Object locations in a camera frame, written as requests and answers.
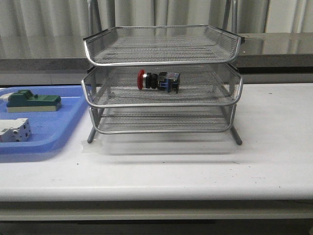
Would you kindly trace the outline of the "green and cream switch block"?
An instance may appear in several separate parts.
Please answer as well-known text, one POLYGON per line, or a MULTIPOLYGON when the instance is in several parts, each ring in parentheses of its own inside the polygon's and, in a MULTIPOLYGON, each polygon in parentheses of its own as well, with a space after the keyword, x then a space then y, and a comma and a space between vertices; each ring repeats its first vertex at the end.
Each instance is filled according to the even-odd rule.
POLYGON ((62 105, 59 95, 33 94, 31 90, 18 90, 7 98, 7 111, 20 112, 55 112, 62 105))

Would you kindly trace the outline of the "white circuit breaker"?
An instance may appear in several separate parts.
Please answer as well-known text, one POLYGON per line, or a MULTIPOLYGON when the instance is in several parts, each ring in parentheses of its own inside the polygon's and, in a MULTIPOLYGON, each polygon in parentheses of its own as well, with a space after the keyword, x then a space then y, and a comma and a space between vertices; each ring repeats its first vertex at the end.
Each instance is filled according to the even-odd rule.
POLYGON ((0 120, 0 142, 24 142, 31 134, 28 118, 0 120))

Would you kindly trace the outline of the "red emergency push button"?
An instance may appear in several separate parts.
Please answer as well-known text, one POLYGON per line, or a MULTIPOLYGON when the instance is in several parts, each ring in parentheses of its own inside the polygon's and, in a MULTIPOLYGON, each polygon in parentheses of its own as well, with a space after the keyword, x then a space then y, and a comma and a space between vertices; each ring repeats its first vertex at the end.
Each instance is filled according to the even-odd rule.
POLYGON ((180 73, 161 72, 159 74, 145 72, 140 70, 137 74, 138 89, 158 89, 161 91, 171 92, 175 90, 178 93, 180 85, 180 73))

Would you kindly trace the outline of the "white component in tray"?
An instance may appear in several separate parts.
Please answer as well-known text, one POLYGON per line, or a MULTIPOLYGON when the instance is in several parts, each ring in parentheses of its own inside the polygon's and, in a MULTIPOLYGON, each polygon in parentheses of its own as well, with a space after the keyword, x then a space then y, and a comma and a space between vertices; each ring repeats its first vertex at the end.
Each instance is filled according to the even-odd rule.
POLYGON ((12 95, 13 93, 7 93, 7 94, 3 94, 0 96, 0 100, 3 101, 3 102, 8 102, 10 96, 12 95))

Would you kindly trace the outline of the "silver mesh top tray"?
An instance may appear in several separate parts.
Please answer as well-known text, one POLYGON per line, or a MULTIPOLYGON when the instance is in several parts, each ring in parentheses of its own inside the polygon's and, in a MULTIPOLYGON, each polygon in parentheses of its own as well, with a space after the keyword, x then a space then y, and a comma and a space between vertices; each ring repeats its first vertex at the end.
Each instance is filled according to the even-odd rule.
POLYGON ((98 67, 228 63, 244 39, 209 25, 116 26, 83 39, 98 67))

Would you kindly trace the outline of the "blue plastic tray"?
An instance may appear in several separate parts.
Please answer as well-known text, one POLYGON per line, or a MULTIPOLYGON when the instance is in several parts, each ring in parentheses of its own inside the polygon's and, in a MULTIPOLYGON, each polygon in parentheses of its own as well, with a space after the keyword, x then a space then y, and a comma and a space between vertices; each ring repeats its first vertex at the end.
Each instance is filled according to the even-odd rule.
POLYGON ((55 112, 8 113, 6 103, 0 102, 1 119, 28 118, 32 134, 26 142, 2 142, 0 153, 41 153, 63 147, 72 134, 88 104, 80 85, 10 87, 1 95, 18 90, 31 90, 33 94, 59 95, 61 107, 55 112))

